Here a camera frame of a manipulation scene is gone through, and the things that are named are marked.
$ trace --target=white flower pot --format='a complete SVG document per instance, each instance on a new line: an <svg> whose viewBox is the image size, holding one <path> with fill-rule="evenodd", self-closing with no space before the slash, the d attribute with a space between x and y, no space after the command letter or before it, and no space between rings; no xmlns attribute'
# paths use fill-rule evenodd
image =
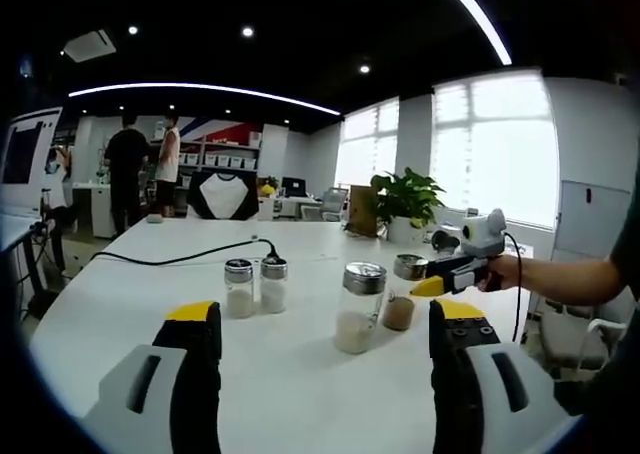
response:
<svg viewBox="0 0 640 454"><path fill-rule="evenodd" d="M418 246L424 241L427 228L415 228L408 217L393 217L389 223L387 239L394 244Z"/></svg>

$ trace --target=green leaves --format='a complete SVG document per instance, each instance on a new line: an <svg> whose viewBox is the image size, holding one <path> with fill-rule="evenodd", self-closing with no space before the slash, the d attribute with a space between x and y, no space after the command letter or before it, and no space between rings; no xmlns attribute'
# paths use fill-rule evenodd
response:
<svg viewBox="0 0 640 454"><path fill-rule="evenodd" d="M371 186L377 195L377 216L383 222L392 217L413 217L426 224L434 219L433 208L444 207L438 192L444 192L435 180L406 168L404 176L387 173L373 176Z"/></svg>

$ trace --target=black ceiling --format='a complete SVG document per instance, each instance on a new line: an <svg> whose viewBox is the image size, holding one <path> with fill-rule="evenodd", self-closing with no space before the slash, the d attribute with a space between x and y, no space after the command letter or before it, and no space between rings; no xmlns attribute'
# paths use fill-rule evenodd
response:
<svg viewBox="0 0 640 454"><path fill-rule="evenodd" d="M313 132L335 117L210 91L129 90L71 100L70 91L129 82L195 82L264 91L348 113L395 95L501 64L457 0L46 0L28 21L23 53L39 91L82 109L141 114L175 104L184 115L283 123ZM611 79L621 60L585 0L478 0L514 66L548 75ZM139 32L128 34L129 25ZM250 25L252 39L240 31ZM117 53L76 64L65 43L105 29ZM362 75L358 67L371 65Z"/></svg>

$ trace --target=window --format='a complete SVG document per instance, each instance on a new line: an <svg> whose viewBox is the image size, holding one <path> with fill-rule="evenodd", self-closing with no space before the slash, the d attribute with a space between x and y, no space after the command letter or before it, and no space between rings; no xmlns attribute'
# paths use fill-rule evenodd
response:
<svg viewBox="0 0 640 454"><path fill-rule="evenodd" d="M509 220L555 226L558 144L538 72L438 86L434 111L430 174L447 207L500 207Z"/></svg>
<svg viewBox="0 0 640 454"><path fill-rule="evenodd" d="M399 109L391 99L345 117L335 186L368 186L375 174L395 171Z"/></svg>

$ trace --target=white powder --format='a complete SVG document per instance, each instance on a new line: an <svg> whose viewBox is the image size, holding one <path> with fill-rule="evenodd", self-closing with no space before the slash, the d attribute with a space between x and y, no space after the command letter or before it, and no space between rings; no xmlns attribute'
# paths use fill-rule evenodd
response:
<svg viewBox="0 0 640 454"><path fill-rule="evenodd" d="M260 282L260 301L262 308L270 313L277 314L284 311L284 296L286 288L282 281L262 279Z"/></svg>
<svg viewBox="0 0 640 454"><path fill-rule="evenodd" d="M227 310L231 317L242 319L253 314L253 295L244 289L227 293Z"/></svg>
<svg viewBox="0 0 640 454"><path fill-rule="evenodd" d="M369 342L376 328L370 316L347 311L338 315L334 345L348 354L360 354L369 349Z"/></svg>

